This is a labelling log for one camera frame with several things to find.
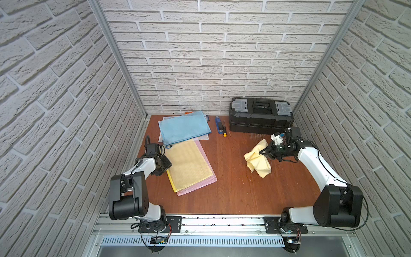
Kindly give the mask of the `yellow document bag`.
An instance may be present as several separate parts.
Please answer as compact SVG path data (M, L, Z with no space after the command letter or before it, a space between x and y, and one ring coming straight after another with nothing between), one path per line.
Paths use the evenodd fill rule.
M167 175L175 193L212 175L193 139L173 145L165 155L172 163Z

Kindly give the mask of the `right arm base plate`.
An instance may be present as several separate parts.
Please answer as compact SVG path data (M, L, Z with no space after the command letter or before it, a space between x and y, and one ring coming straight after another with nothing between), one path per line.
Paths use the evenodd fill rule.
M267 234L278 233L282 235L290 235L297 234L298 232L302 234L308 233L305 224L282 222L280 216L265 216L263 217L263 222Z

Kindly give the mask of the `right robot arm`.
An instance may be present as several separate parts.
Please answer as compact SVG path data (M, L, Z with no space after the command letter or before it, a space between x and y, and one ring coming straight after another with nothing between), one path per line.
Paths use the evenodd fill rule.
M362 190L342 179L327 163L319 147L304 139L297 127L289 127L283 133L275 133L260 154L279 162L301 162L317 183L320 195L312 206L286 207L280 221L283 224L309 224L331 227L342 231L363 228L362 208L368 207Z

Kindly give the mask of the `yellow cleaning cloth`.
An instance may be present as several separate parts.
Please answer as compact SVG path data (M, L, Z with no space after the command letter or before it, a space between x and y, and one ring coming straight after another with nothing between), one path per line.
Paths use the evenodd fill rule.
M265 178L271 173L271 165L267 157L260 154L260 151L264 150L267 146L267 141L262 139L249 153L244 155L248 169L251 173L257 172L261 178Z

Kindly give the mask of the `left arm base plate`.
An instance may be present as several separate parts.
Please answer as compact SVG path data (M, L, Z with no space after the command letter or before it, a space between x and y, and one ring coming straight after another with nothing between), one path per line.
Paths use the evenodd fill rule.
M165 219L143 223L138 230L140 233L180 233L181 226L181 216L167 215Z

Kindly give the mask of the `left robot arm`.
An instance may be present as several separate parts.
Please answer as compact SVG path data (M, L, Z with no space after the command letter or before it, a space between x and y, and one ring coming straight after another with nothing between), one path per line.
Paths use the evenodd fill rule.
M169 224L164 208L149 202L146 179L161 176L172 167L172 163L165 155L166 148L152 143L149 136L145 138L144 147L143 155L135 160L129 171L112 176L109 217L114 221L136 218L138 225L154 226L158 231Z

